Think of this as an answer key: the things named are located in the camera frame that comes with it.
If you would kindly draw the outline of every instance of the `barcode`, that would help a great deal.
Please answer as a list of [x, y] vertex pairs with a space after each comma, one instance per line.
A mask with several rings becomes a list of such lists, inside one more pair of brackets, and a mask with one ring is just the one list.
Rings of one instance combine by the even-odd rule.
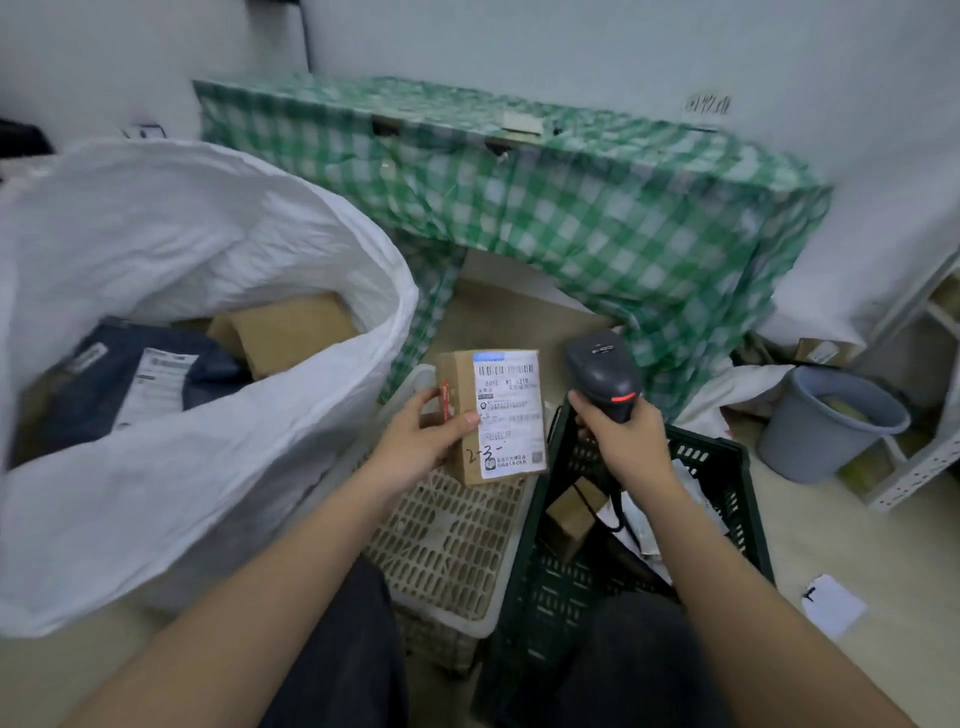
[[164, 359], [157, 359], [155, 356], [152, 356], [150, 363], [155, 367], [169, 367], [170, 369], [189, 369], [192, 365], [192, 361], [165, 361]]

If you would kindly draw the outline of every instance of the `sticker on wall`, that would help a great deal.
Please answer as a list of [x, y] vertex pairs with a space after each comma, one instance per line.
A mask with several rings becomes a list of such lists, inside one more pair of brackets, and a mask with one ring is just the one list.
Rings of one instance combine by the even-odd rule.
[[720, 91], [700, 91], [686, 100], [682, 124], [705, 132], [726, 128], [730, 120], [731, 95]]

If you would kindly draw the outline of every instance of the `small cardboard box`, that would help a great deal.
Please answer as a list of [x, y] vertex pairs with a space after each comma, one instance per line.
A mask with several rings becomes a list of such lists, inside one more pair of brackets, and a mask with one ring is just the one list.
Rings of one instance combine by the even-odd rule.
[[829, 341], [828, 339], [801, 339], [797, 344], [797, 361], [811, 364], [828, 364], [831, 367], [845, 368], [850, 365], [860, 348], [849, 341]]
[[217, 314], [206, 335], [262, 379], [353, 338], [357, 329], [340, 297], [322, 293]]
[[484, 485], [546, 470], [538, 353], [443, 353], [437, 358], [444, 420], [477, 412], [480, 426], [455, 445], [447, 470], [464, 485]]
[[576, 555], [596, 522], [577, 493], [577, 488], [587, 499], [593, 513], [607, 502], [607, 497], [600, 489], [582, 477], [577, 480], [576, 488], [571, 485], [547, 507], [546, 518], [540, 527], [540, 539], [561, 564], [566, 564]]

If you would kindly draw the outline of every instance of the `trash bin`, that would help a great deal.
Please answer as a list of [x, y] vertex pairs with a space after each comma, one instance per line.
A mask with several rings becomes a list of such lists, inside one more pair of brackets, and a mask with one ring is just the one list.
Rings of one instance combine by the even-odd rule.
[[[869, 422], [848, 417], [822, 401], [830, 396]], [[909, 425], [906, 407], [871, 381], [824, 367], [798, 367], [790, 373], [756, 452], [783, 477], [818, 483], [883, 435], [903, 432]]]

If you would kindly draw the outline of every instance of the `white bag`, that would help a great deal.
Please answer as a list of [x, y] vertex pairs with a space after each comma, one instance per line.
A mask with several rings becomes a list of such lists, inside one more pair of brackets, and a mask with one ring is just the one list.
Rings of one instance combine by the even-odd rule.
[[46, 634], [162, 573], [248, 494], [240, 522], [276, 530], [372, 414], [418, 299], [350, 203], [213, 145], [97, 142], [0, 186], [5, 457], [18, 393], [102, 317], [162, 324], [327, 290], [364, 333], [3, 475], [0, 633]]

